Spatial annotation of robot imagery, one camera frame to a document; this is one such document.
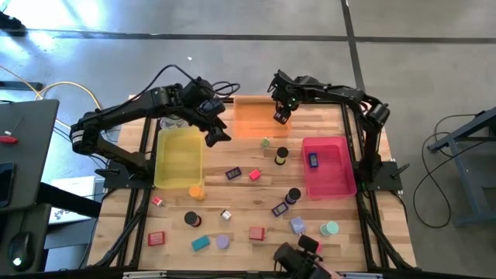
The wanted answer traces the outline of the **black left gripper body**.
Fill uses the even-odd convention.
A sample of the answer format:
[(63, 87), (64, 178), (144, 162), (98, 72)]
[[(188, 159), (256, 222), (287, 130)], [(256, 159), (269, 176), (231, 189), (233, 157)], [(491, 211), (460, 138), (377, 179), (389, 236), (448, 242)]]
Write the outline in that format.
[(202, 132), (210, 131), (214, 128), (221, 130), (227, 128), (227, 125), (217, 115), (210, 116), (197, 110), (191, 110), (191, 119), (189, 122), (197, 126)]

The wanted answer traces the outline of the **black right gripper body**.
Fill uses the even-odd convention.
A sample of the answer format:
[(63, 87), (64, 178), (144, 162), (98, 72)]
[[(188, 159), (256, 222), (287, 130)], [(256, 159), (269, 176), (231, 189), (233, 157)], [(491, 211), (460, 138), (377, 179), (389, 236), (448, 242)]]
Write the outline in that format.
[(307, 101), (304, 88), (299, 84), (292, 84), (281, 77), (275, 79), (275, 102), (276, 105), (289, 107), (291, 112), (295, 111), (299, 105)]

